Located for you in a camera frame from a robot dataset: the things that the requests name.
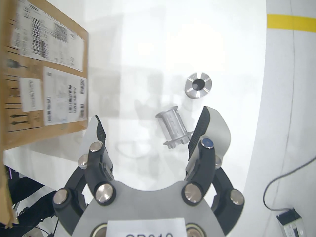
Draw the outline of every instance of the black cable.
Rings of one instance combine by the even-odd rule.
[[[59,222],[59,219],[57,219],[57,222],[56,222],[55,229],[54,229],[54,232],[53,232],[53,236],[52,236],[52,237],[55,236],[55,232],[56,232],[56,229],[57,229],[58,222]]]
[[[41,230],[41,231],[43,231],[43,232],[45,232],[45,233],[47,233],[48,235],[50,235],[50,233],[48,233],[47,231],[45,231],[45,230],[43,230],[43,229],[41,229],[41,228],[39,228],[39,227],[34,227],[34,226],[27,226],[27,225],[14,225],[12,228],[15,228],[15,227],[28,227],[28,228],[36,228],[36,229],[39,229],[39,230]]]
[[[267,193],[267,190],[268,190],[268,188],[270,187],[270,185],[272,185],[275,181],[277,181],[277,180],[279,180],[279,179],[281,179],[281,178],[283,178],[283,177],[286,177],[286,176],[288,176],[288,175],[291,175],[291,174],[295,173],[296,171],[298,171],[298,170],[300,170],[300,169],[302,169],[302,168],[308,166],[310,163],[314,162],[315,160],[316,160],[316,157],[314,157],[312,160],[308,161],[307,163],[301,165],[300,167],[297,167],[297,168],[295,168],[294,170],[292,170],[292,171],[290,171],[290,172],[288,172],[288,173],[285,173],[285,174],[283,174],[283,175],[278,176],[277,178],[274,178],[270,183],[268,183],[268,185],[267,185],[267,187],[265,188],[264,193],[263,193],[263,204],[264,204],[264,206],[265,206],[266,208],[268,208],[270,211],[275,211],[275,212],[276,212],[276,211],[288,211],[288,210],[291,210],[292,208],[273,209],[273,208],[268,207],[267,204],[265,203],[265,194]]]

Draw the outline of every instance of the metal washer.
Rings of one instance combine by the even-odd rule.
[[[198,99],[209,94],[211,88],[212,80],[210,76],[204,72],[196,72],[186,79],[185,94],[189,98]]]

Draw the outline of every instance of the white paper label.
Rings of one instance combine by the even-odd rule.
[[[87,79],[44,67],[44,125],[87,120]]]
[[[40,79],[19,78],[23,112],[42,110],[42,86]]]
[[[187,237],[184,218],[110,220],[106,237]]]
[[[84,40],[27,0],[19,0],[11,46],[23,56],[83,70]]]

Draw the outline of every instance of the yellow stripe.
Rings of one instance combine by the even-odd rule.
[[[316,33],[316,19],[301,16],[268,14],[267,27]]]

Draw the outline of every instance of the silver bolt head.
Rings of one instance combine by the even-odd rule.
[[[78,159],[78,166],[81,169],[86,169],[88,166],[88,154],[84,154]]]
[[[91,237],[105,237],[107,224],[99,225],[94,231]]]
[[[202,199],[200,189],[194,184],[187,184],[184,189],[184,195],[189,202],[197,203]]]
[[[91,144],[90,146],[90,151],[91,152],[97,152],[102,148],[102,142],[101,141],[96,141]]]
[[[214,148],[214,143],[212,140],[210,140],[209,138],[204,138],[201,140],[201,145],[204,146],[207,149],[212,149]]]
[[[215,169],[218,169],[221,167],[221,159],[219,156],[215,155]]]
[[[66,189],[59,189],[53,197],[53,202],[55,204],[62,204],[66,201],[68,192]]]
[[[104,203],[111,199],[113,195],[113,187],[110,184],[100,185],[96,191],[96,200]]]
[[[188,237],[202,237],[201,233],[194,228],[189,228],[186,230]]]
[[[243,205],[245,202],[245,198],[242,193],[236,189],[233,189],[230,192],[230,200],[236,205]]]

